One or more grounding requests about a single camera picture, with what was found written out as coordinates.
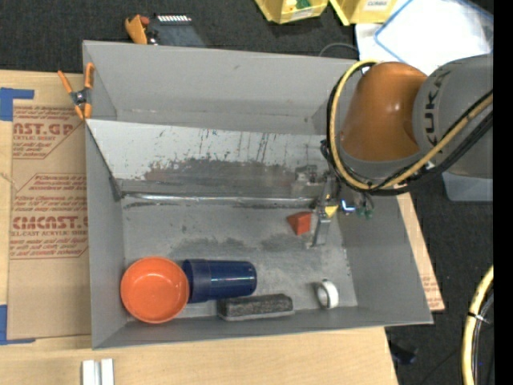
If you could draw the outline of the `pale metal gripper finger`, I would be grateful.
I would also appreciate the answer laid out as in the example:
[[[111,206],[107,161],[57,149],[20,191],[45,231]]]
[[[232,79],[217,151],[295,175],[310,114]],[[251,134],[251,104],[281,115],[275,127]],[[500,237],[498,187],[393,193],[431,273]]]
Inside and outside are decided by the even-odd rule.
[[[319,214],[313,231],[312,247],[326,244],[329,235],[331,219],[326,214]]]

